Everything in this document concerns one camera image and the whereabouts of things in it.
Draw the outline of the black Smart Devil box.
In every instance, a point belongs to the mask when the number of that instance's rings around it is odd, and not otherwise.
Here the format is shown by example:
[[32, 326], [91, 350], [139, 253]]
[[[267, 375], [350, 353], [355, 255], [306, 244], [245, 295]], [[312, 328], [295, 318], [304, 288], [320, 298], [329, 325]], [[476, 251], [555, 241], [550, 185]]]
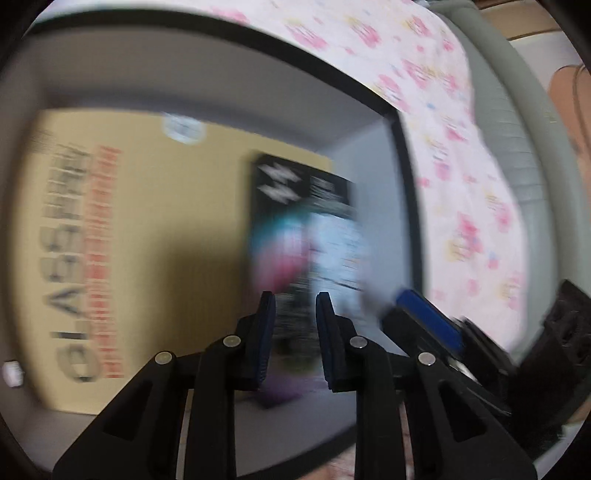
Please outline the black Smart Devil box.
[[258, 155], [250, 170], [249, 280], [254, 292], [276, 297], [270, 364], [256, 393], [261, 406], [322, 389], [315, 298], [328, 293], [335, 313], [363, 321], [366, 266], [353, 183]]

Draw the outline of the black storage box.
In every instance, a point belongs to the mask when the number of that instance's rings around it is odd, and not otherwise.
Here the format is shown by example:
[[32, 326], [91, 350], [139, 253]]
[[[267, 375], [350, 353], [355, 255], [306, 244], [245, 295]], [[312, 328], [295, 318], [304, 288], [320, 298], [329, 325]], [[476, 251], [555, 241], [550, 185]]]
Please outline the black storage box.
[[107, 189], [108, 264], [119, 289], [126, 374], [158, 346], [228, 330], [249, 298], [249, 173], [259, 154], [353, 181], [369, 250], [368, 291], [422, 282], [418, 207], [402, 120], [324, 62], [196, 14], [103, 10], [36, 26], [1, 57], [1, 357], [28, 373], [1, 395], [1, 475], [45, 479], [24, 450], [29, 423], [81, 421], [57, 406], [57, 363], [80, 327], [85, 173], [119, 151]]

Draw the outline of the pink cartoon bed blanket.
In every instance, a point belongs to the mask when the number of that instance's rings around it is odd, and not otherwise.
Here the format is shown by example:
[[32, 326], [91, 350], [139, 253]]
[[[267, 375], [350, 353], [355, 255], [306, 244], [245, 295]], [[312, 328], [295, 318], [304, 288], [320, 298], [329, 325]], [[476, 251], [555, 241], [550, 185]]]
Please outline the pink cartoon bed blanket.
[[297, 44], [400, 112], [426, 296], [515, 347], [527, 316], [527, 236], [476, 124], [467, 54], [443, 20], [412, 1], [199, 1], [197, 10]]

